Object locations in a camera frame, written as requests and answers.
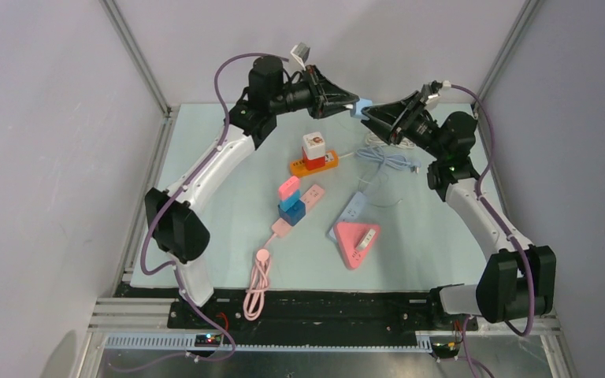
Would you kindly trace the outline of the small blue wall charger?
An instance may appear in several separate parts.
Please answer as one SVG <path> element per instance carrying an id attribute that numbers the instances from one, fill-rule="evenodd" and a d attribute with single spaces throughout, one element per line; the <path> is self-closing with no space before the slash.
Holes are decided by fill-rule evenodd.
<path id="1" fill-rule="evenodd" d="M 350 110 L 351 117 L 360 120 L 368 120 L 369 118 L 363 113 L 363 110 L 372 105 L 373 102 L 371 100 L 360 98 L 356 103 L 350 104 L 347 108 Z"/>

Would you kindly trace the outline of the white cube socket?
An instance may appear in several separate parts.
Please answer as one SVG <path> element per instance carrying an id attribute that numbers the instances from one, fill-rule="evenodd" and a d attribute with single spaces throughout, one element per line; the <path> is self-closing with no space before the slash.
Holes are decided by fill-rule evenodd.
<path id="1" fill-rule="evenodd" d="M 308 160 L 323 158 L 326 153 L 325 139 L 320 132 L 312 132 L 302 137 L 302 150 Z"/>

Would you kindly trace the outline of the red cube socket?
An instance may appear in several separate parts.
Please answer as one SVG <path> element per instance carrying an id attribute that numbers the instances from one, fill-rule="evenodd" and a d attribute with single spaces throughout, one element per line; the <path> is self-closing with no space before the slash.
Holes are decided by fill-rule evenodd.
<path id="1" fill-rule="evenodd" d="M 310 158 L 306 154 L 305 150 L 302 151 L 302 161 L 303 161 L 304 168 L 308 171 L 314 171 L 316 169 L 323 168 L 323 167 L 325 167 L 325 164 L 326 164 L 324 154 L 322 154 L 321 156 L 316 157 L 316 158 Z"/>

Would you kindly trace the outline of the orange power strip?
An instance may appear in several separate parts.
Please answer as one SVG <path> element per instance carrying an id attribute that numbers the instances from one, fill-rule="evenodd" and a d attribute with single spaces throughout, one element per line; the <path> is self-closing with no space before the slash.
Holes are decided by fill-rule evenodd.
<path id="1" fill-rule="evenodd" d="M 310 176 L 316 173 L 324 172 L 330 169 L 334 169 L 339 165 L 339 158 L 334 150 L 330 150 L 324 156 L 324 161 L 321 158 L 308 159 L 305 154 L 302 158 L 293 161 L 289 164 L 289 172 L 293 176 L 302 178 L 304 176 Z"/>

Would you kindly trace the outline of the light blue adapter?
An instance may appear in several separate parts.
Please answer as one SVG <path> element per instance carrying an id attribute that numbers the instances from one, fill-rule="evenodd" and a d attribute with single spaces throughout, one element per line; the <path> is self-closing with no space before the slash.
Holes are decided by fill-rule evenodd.
<path id="1" fill-rule="evenodd" d="M 293 205 L 297 203 L 297 201 L 300 199 L 300 196 L 300 190 L 292 192 L 288 197 L 286 197 L 286 199 L 280 200 L 279 208 L 282 211 L 287 212 Z"/>

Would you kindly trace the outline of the dark blue cube socket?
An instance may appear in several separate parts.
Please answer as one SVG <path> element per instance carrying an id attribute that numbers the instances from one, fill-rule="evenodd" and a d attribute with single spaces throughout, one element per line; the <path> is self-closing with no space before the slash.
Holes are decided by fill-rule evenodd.
<path id="1" fill-rule="evenodd" d="M 292 227 L 306 216 L 306 204 L 302 200 L 298 200 L 287 212 L 282 211 L 279 206 L 277 208 L 280 218 Z"/>

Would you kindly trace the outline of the pink triangular power strip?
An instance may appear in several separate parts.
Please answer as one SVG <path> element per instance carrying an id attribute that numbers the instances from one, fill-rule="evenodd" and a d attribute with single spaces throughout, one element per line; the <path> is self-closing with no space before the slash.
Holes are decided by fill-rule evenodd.
<path id="1" fill-rule="evenodd" d="M 370 228 L 375 228 L 377 230 L 377 236 L 372 241 L 372 244 L 366 250 L 356 250 L 355 247 L 360 239 Z M 341 222 L 335 226 L 335 233 L 343 263 L 347 269 L 355 270 L 363 263 L 367 254 L 378 240 L 381 233 L 381 227 L 378 224 Z"/>

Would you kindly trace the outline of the white adapter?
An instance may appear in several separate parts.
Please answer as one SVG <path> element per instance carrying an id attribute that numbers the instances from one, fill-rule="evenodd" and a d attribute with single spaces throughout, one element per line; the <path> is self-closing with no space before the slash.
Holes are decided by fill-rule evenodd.
<path id="1" fill-rule="evenodd" d="M 370 228 L 366 231 L 363 237 L 360 239 L 359 243 L 355 247 L 358 251 L 366 250 L 371 244 L 374 238 L 377 236 L 377 230 L 375 228 Z"/>

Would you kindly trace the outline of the pink adapter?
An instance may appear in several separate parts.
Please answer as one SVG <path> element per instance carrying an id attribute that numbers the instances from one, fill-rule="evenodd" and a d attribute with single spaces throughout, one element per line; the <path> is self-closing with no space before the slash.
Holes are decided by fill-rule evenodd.
<path id="1" fill-rule="evenodd" d="M 279 200 L 284 201 L 290 198 L 300 188 L 300 178 L 290 176 L 277 189 Z"/>

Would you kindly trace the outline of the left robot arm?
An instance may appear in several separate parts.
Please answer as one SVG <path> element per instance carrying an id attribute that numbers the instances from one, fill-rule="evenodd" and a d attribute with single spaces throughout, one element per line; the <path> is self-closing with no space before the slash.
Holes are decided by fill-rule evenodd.
<path id="1" fill-rule="evenodd" d="M 187 318 L 199 328 L 217 317 L 208 301 L 214 292 L 203 254 L 210 232 L 199 217 L 211 196 L 230 173 L 254 153 L 277 126 L 277 116 L 306 110 L 323 119 L 355 106 L 359 96 L 334 84 L 315 65 L 307 64 L 310 48 L 294 45 L 288 57 L 251 53 L 254 62 L 247 85 L 233 107 L 219 96 L 223 127 L 204 155 L 165 190 L 151 188 L 145 196 L 148 231 L 143 249 L 155 240 L 181 297 L 189 302 Z"/>

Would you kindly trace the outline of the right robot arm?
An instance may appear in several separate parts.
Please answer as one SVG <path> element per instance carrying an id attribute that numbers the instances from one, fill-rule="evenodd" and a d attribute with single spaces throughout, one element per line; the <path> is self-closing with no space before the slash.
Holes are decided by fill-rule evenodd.
<path id="1" fill-rule="evenodd" d="M 555 294 L 556 256 L 549 246 L 536 246 L 488 198 L 483 183 L 489 170 L 478 172 L 470 157 L 477 141 L 478 119 L 453 112 L 438 123 L 431 115 L 442 90 L 469 89 L 432 81 L 408 97 L 381 105 L 356 104 L 356 117 L 388 145 L 411 141 L 432 156 L 428 186 L 453 209 L 477 241 L 486 266 L 476 284 L 438 287 L 426 309 L 427 321 L 447 328 L 458 315 L 504 323 L 525 336 L 536 317 L 551 312 Z"/>

